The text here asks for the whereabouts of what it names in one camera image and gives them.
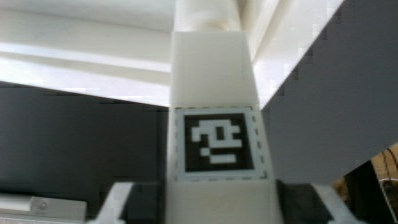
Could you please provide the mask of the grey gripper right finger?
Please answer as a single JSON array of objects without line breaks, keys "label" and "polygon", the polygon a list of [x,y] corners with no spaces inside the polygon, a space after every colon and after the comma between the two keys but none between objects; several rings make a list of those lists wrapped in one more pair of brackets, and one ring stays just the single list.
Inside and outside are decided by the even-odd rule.
[{"label": "grey gripper right finger", "polygon": [[327,224],[367,224],[355,218],[332,186],[318,183],[312,183],[311,186],[332,216]]}]

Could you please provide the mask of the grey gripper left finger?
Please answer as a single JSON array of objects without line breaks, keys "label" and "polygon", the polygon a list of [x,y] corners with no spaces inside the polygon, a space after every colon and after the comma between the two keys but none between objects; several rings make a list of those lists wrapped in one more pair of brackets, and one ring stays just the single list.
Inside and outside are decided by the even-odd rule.
[{"label": "grey gripper left finger", "polygon": [[133,182],[113,183],[97,216],[87,224],[126,224],[120,215],[133,186]]}]

